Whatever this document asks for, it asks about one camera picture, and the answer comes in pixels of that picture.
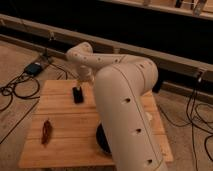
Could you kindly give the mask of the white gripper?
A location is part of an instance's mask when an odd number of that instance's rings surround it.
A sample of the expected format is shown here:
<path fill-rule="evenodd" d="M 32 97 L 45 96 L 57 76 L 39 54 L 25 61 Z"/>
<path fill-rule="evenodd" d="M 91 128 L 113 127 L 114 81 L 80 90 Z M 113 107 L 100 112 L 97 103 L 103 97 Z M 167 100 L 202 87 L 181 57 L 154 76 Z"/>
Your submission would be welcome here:
<path fill-rule="evenodd" d="M 77 80 L 77 87 L 81 87 L 82 82 L 92 82 L 94 80 L 92 69 L 81 65 L 77 69 L 79 80 Z"/>

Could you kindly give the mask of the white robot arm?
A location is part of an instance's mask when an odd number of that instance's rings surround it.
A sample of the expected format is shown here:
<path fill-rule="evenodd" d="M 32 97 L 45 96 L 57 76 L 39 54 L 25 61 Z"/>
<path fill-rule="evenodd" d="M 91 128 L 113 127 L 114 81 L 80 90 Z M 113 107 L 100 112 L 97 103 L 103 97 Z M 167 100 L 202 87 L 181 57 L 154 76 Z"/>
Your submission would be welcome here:
<path fill-rule="evenodd" d="M 93 83 L 101 124 L 117 171 L 168 171 L 141 96 L 158 79 L 155 63 L 129 54 L 95 53 L 83 42 L 66 52 L 82 82 Z"/>

